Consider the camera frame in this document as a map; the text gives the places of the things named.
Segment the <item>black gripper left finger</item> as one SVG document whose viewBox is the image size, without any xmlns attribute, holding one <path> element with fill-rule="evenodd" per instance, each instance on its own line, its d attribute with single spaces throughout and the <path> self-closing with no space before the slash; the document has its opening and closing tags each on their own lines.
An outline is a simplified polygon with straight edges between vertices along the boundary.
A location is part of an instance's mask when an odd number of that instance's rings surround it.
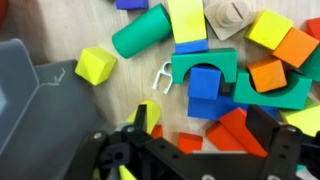
<svg viewBox="0 0 320 180">
<path fill-rule="evenodd" d="M 144 130 L 145 120 L 147 114 L 147 106 L 139 105 L 134 122 L 123 128 L 123 135 L 133 144 L 144 144 L 149 135 Z"/>
</svg>

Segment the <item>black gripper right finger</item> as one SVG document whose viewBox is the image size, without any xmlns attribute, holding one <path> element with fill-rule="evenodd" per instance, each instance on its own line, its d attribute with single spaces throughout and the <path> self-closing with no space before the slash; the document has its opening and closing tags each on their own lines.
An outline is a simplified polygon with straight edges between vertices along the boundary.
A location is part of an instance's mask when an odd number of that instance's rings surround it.
<svg viewBox="0 0 320 180">
<path fill-rule="evenodd" d="M 280 125 L 256 105 L 248 108 L 246 127 L 268 153 L 259 179 L 296 180 L 302 132 Z"/>
</svg>

